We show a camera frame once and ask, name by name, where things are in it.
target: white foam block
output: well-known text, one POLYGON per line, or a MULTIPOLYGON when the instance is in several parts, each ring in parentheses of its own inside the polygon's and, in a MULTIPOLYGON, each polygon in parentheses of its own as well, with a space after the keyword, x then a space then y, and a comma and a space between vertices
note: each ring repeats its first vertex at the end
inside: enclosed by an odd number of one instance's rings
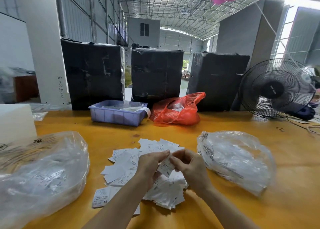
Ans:
POLYGON ((0 144, 37 136, 29 104, 1 104, 0 127, 0 144))

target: red plastic bag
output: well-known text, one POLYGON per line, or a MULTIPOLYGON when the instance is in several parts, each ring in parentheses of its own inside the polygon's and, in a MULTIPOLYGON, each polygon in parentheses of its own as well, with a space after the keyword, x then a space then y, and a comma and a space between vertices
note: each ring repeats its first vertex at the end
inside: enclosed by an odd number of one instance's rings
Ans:
POLYGON ((197 104, 205 95, 197 92, 159 101, 153 105, 150 119, 160 123, 194 125, 200 121, 197 104))

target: hand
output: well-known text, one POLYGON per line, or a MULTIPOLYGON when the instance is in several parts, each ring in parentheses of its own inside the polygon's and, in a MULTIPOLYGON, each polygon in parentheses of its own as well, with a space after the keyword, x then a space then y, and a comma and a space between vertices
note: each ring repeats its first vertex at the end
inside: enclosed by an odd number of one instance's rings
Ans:
POLYGON ((170 155, 170 150, 153 152, 140 156, 136 175, 148 182, 148 190, 152 188, 155 179, 160 173, 155 173, 159 162, 162 162, 170 155))
POLYGON ((187 183, 189 183, 198 196, 212 187, 205 162, 201 155, 188 149, 182 149, 172 154, 170 162, 177 170, 183 173, 187 183))

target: packing tape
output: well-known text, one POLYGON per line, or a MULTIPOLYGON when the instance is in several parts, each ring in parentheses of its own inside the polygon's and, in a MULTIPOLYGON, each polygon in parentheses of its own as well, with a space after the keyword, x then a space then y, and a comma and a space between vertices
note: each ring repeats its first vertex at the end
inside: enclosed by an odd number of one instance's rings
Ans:
POLYGON ((148 118, 150 118, 151 111, 150 111, 150 109, 149 109, 149 108, 147 108, 147 107, 142 107, 142 108, 140 108, 140 109, 136 110, 136 112, 137 112, 137 111, 140 111, 140 110, 145 110, 145 111, 146 111, 146 113, 147 113, 147 115, 148 115, 148 118))

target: white pillar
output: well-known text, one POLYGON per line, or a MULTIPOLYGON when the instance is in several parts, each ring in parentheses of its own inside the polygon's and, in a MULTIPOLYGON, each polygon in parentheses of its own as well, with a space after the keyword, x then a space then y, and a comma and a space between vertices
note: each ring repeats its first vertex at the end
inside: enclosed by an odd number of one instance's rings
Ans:
POLYGON ((17 0, 26 21, 42 103, 67 104, 56 0, 17 0))

